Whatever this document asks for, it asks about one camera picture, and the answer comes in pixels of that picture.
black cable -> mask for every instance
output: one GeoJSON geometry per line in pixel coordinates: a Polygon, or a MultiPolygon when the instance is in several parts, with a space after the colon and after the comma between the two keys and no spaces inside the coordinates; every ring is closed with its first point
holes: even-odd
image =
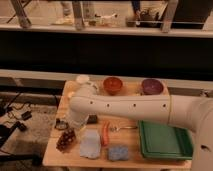
{"type": "MultiPolygon", "coordinates": [[[[30,3],[31,1],[32,1],[32,0],[27,1],[27,2],[23,5],[23,9],[24,9],[27,5],[29,5],[29,3],[30,3]]],[[[12,16],[6,23],[7,23],[7,24],[10,23],[10,22],[15,18],[15,16],[16,16],[16,13],[13,14],[13,16],[12,16]]]]}
{"type": "Polygon", "coordinates": [[[21,94],[22,94],[21,92],[18,93],[18,94],[8,103],[8,105],[6,106],[6,110],[7,110],[8,107],[10,107],[10,105],[11,105],[21,94]]]}
{"type": "Polygon", "coordinates": [[[58,108],[58,106],[59,106],[58,98],[57,98],[57,96],[56,96],[55,94],[53,94],[53,96],[54,96],[54,98],[55,98],[55,103],[56,103],[56,106],[57,106],[57,108],[58,108]]]}
{"type": "Polygon", "coordinates": [[[8,112],[8,117],[10,118],[10,119],[16,119],[17,121],[20,121],[20,120],[23,120],[22,118],[18,118],[13,112],[8,112]]]}
{"type": "Polygon", "coordinates": [[[22,104],[22,106],[21,106],[21,107],[15,107],[15,106],[12,106],[12,108],[13,108],[13,109],[15,109],[15,110],[21,110],[21,109],[23,109],[23,108],[24,108],[24,106],[25,106],[26,104],[28,104],[28,107],[30,107],[30,106],[32,105],[32,103],[31,103],[31,102],[25,102],[24,104],[22,104]]]}
{"type": "Polygon", "coordinates": [[[2,123],[2,125],[5,125],[6,123],[9,123],[9,124],[14,124],[15,122],[4,121],[4,122],[2,123]]]}
{"type": "MultiPolygon", "coordinates": [[[[12,154],[12,153],[9,153],[9,152],[7,152],[7,151],[4,151],[4,150],[2,150],[2,149],[0,149],[0,152],[2,152],[2,153],[4,153],[4,154],[9,154],[9,155],[15,155],[15,154],[12,154]]],[[[32,170],[32,169],[30,169],[23,161],[18,161],[19,163],[21,163],[27,170],[32,170]]]]}

orange bowl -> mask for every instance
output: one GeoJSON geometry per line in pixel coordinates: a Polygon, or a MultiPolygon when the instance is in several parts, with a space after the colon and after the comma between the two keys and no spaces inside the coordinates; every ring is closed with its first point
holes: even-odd
{"type": "Polygon", "coordinates": [[[110,94],[117,94],[123,87],[123,82],[118,77],[107,77],[103,82],[104,90],[110,94]]]}

utensil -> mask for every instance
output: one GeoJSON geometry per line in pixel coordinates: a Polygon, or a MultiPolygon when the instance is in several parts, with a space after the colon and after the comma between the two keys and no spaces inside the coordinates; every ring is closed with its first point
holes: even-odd
{"type": "Polygon", "coordinates": [[[110,127],[109,130],[111,132],[117,132],[117,131],[119,131],[121,129],[137,129],[137,128],[138,128],[137,126],[124,126],[124,127],[116,127],[116,126],[114,126],[114,127],[110,127]]]}

small object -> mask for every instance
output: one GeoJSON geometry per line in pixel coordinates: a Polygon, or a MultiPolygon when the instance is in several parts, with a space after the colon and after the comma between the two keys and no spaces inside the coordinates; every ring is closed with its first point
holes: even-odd
{"type": "Polygon", "coordinates": [[[23,124],[23,123],[20,123],[20,124],[18,125],[18,129],[19,129],[21,132],[24,132],[24,131],[27,130],[27,126],[26,126],[25,124],[23,124]]]}
{"type": "Polygon", "coordinates": [[[56,148],[59,151],[64,152],[71,145],[74,139],[75,139],[74,129],[69,128],[61,134],[56,144],[56,148]]]}
{"type": "Polygon", "coordinates": [[[163,84],[153,78],[148,78],[142,81],[142,90],[145,95],[157,95],[163,92],[163,84]]]}
{"type": "Polygon", "coordinates": [[[129,159],[128,147],[124,145],[116,145],[113,147],[109,147],[108,159],[110,161],[128,160],[129,159]]]}
{"type": "Polygon", "coordinates": [[[87,120],[87,124],[94,124],[94,123],[98,123],[97,115],[89,115],[89,118],[87,120]]]}
{"type": "Polygon", "coordinates": [[[116,126],[114,126],[114,127],[110,127],[109,130],[111,132],[117,132],[117,131],[119,131],[121,129],[137,129],[137,128],[138,128],[137,126],[124,126],[124,127],[116,127],[116,126]]]}
{"type": "Polygon", "coordinates": [[[26,112],[24,112],[23,114],[21,114],[21,118],[22,118],[24,121],[28,120],[28,119],[31,118],[31,117],[32,117],[31,111],[26,111],[26,112]]]}
{"type": "Polygon", "coordinates": [[[55,129],[65,130],[68,128],[68,123],[60,120],[60,118],[56,118],[55,129]]]}
{"type": "Polygon", "coordinates": [[[76,77],[76,82],[79,83],[79,84],[84,84],[86,82],[88,82],[90,80],[89,76],[88,75],[78,75],[76,77]]]}
{"type": "Polygon", "coordinates": [[[80,144],[80,156],[89,159],[96,159],[100,156],[101,142],[100,135],[95,129],[85,130],[84,137],[80,144]]]}
{"type": "Polygon", "coordinates": [[[105,122],[103,127],[102,127],[102,145],[107,146],[109,144],[109,134],[108,134],[108,129],[109,129],[109,122],[105,122]]]}
{"type": "Polygon", "coordinates": [[[107,77],[103,82],[103,87],[107,93],[115,95],[123,87],[123,82],[118,77],[107,77]]]}

blue sponge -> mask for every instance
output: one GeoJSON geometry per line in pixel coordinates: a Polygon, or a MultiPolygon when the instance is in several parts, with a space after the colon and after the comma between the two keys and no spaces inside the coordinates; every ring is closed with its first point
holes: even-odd
{"type": "Polygon", "coordinates": [[[128,147],[124,145],[109,147],[108,159],[110,161],[128,160],[129,159],[128,147]]]}

